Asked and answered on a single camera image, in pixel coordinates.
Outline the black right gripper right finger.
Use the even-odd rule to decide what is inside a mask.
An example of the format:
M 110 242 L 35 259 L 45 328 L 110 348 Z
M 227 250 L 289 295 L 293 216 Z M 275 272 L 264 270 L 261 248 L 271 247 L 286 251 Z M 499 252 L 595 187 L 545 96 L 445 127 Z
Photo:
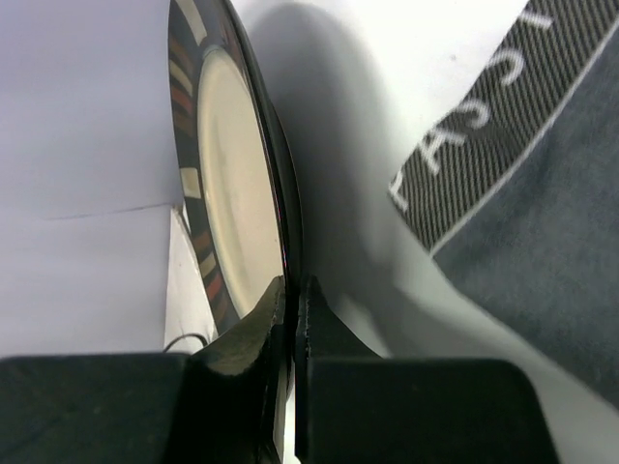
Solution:
M 493 359 L 385 359 L 300 290 L 295 453 L 304 463 L 555 463 L 540 401 Z

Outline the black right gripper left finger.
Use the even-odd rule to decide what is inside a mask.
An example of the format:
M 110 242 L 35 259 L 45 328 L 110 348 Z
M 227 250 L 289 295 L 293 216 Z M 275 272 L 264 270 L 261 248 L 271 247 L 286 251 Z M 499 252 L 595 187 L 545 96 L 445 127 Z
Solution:
M 1 362 L 5 463 L 279 463 L 285 284 L 194 354 Z

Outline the dark rimmed dinner plate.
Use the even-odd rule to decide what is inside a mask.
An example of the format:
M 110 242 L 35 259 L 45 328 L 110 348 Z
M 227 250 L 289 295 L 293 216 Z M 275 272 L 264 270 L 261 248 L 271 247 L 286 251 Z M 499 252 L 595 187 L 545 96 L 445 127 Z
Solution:
M 246 30 L 227 1 L 174 1 L 168 72 L 189 231 L 219 332 L 281 277 L 298 288 L 294 164 Z

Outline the grey striped cloth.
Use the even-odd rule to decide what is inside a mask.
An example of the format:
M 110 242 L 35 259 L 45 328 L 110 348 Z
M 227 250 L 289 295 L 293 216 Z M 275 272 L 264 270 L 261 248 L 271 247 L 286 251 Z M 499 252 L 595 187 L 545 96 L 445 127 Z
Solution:
M 456 290 L 618 401 L 618 5 L 527 3 L 390 185 Z

